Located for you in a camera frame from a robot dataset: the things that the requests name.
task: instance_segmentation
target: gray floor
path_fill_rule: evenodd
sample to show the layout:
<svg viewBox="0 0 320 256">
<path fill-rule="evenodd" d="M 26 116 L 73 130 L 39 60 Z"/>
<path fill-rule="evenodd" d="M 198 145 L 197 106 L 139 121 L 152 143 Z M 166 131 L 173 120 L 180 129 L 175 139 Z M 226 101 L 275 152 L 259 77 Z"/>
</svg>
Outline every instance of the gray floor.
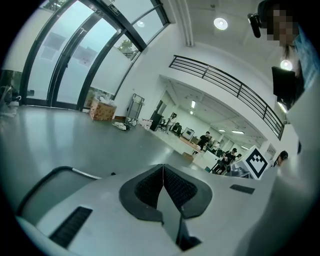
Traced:
<svg viewBox="0 0 320 256">
<path fill-rule="evenodd" d="M 139 167 L 171 164 L 199 170 L 140 125 L 122 131 L 73 110 L 21 106 L 0 123 L 0 182 L 15 211 L 27 191 L 58 166 L 108 177 Z M 48 182 L 23 216 L 35 224 L 56 203 L 91 180 L 64 172 Z"/>
</svg>

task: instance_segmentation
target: man in black shirt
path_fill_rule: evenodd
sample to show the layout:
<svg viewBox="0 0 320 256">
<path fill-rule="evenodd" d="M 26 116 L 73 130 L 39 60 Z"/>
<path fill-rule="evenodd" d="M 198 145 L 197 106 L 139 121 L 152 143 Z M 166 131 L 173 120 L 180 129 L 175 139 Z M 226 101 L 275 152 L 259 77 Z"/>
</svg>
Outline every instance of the man in black shirt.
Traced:
<svg viewBox="0 0 320 256">
<path fill-rule="evenodd" d="M 205 145 L 208 144 L 209 142 L 209 134 L 210 132 L 206 132 L 205 135 L 202 135 L 197 143 L 198 146 L 200 146 L 201 150 L 204 148 Z"/>
<path fill-rule="evenodd" d="M 213 173 L 217 173 L 217 171 L 219 169 L 221 169 L 221 173 L 224 172 L 224 170 L 226 169 L 226 166 L 229 165 L 231 163 L 232 160 L 236 159 L 236 153 L 237 153 L 237 149 L 234 147 L 232 149 L 231 152 L 228 152 L 225 154 L 225 158 L 221 160 L 220 164 L 218 164 L 215 168 L 214 168 L 214 172 Z"/>
</svg>

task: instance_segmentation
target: cardboard box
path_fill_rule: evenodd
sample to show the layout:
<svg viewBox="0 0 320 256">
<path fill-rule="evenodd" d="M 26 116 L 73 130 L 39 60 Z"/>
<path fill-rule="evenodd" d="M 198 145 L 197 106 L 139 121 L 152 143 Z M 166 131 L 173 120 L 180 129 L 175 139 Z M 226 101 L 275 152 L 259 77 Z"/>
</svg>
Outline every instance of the cardboard box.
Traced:
<svg viewBox="0 0 320 256">
<path fill-rule="evenodd" d="M 94 99 L 91 104 L 89 115 L 92 120 L 111 121 L 116 112 L 116 106 L 107 105 Z"/>
<path fill-rule="evenodd" d="M 182 153 L 182 156 L 187 159 L 188 161 L 192 162 L 194 160 L 194 157 L 192 156 L 192 154 L 188 154 L 186 152 Z"/>
</svg>

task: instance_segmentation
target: ceiling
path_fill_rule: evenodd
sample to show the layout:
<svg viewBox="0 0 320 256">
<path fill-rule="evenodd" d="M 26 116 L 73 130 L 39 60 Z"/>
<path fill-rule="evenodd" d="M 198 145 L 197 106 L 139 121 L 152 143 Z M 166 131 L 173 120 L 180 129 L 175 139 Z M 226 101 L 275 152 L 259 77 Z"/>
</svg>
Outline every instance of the ceiling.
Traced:
<svg viewBox="0 0 320 256">
<path fill-rule="evenodd" d="M 185 20 L 190 20 L 188 32 L 195 46 L 202 43 L 219 48 L 247 62 L 272 81 L 271 67 L 280 66 L 282 48 L 278 41 L 267 40 L 264 31 L 261 31 L 261 38 L 255 38 L 247 18 L 249 13 L 257 12 L 261 0 L 177 1 L 186 3 L 183 15 Z M 216 28 L 215 18 L 224 18 L 227 29 Z"/>
<path fill-rule="evenodd" d="M 180 108 L 187 112 L 192 110 L 197 118 L 217 131 L 225 130 L 225 136 L 234 143 L 250 148 L 253 145 L 260 147 L 266 140 L 243 116 L 219 100 L 187 84 L 168 78 L 163 80 L 170 87 L 167 91 L 171 98 L 177 101 L 176 104 L 179 104 Z M 195 108 L 191 108 L 192 100 L 196 101 Z M 243 131 L 244 134 L 235 134 L 232 130 Z"/>
</svg>

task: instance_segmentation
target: balcony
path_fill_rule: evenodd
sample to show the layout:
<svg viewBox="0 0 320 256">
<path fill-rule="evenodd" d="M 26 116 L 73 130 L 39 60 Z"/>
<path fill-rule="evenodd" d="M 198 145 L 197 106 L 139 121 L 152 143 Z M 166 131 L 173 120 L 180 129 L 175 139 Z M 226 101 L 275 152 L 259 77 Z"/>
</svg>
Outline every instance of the balcony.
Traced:
<svg viewBox="0 0 320 256">
<path fill-rule="evenodd" d="M 194 75 L 226 90 L 251 108 L 264 120 L 276 137 L 281 139 L 284 124 L 273 109 L 240 80 L 214 66 L 179 55 L 174 55 L 169 68 Z"/>
</svg>

